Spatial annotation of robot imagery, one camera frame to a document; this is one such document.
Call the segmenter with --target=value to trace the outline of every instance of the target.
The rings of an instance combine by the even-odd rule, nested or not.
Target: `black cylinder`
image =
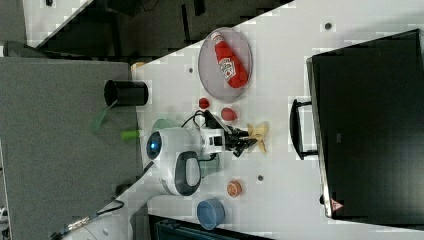
[[[105,84],[104,96],[108,107],[143,106],[149,99],[149,90],[141,81],[109,80]]]

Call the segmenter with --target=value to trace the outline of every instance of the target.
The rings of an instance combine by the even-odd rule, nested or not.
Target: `blue cup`
[[[197,218],[206,230],[212,230],[224,221],[224,206],[218,199],[201,201],[197,205]]]

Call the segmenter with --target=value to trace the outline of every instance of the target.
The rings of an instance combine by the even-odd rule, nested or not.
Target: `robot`
[[[200,127],[195,118],[205,118]],[[184,128],[193,119],[194,128]],[[224,151],[236,157],[256,143],[248,132],[232,128],[208,110],[197,111],[182,127],[158,130],[150,135],[145,153],[151,160],[144,175],[119,197],[92,216],[51,235],[51,240],[131,240],[130,218],[159,195],[190,196],[200,186],[199,158]]]

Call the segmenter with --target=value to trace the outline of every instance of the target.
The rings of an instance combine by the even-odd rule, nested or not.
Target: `red bottle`
[[[240,88],[247,84],[247,72],[236,54],[225,42],[219,32],[212,34],[215,43],[216,59],[227,83],[233,88]]]

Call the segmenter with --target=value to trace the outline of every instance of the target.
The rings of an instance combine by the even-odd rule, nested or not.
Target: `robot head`
[[[195,129],[161,129],[149,137],[147,156],[158,167],[169,194],[190,196],[199,188],[201,148],[200,133]]]

